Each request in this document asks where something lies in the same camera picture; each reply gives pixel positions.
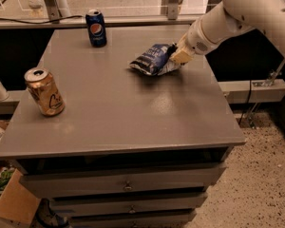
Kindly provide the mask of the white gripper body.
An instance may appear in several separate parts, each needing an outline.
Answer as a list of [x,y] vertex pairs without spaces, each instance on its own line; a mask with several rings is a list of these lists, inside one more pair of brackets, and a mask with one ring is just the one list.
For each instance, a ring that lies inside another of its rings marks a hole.
[[201,19],[197,19],[186,33],[186,43],[198,55],[206,55],[218,46],[206,38],[202,31]]

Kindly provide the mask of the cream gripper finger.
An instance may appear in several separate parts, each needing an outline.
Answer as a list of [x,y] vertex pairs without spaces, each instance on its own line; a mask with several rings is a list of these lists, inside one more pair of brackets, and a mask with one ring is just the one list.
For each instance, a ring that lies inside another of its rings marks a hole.
[[170,56],[170,60],[175,64],[186,64],[193,59],[193,55],[184,50],[176,51]]
[[184,34],[177,42],[177,51],[186,51],[187,49],[187,34]]

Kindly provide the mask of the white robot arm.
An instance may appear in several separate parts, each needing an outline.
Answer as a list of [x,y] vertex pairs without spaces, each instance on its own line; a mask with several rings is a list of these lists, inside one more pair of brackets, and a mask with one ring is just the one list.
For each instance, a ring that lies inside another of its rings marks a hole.
[[262,32],[285,58],[285,0],[222,0],[190,26],[170,59],[186,64],[252,29]]

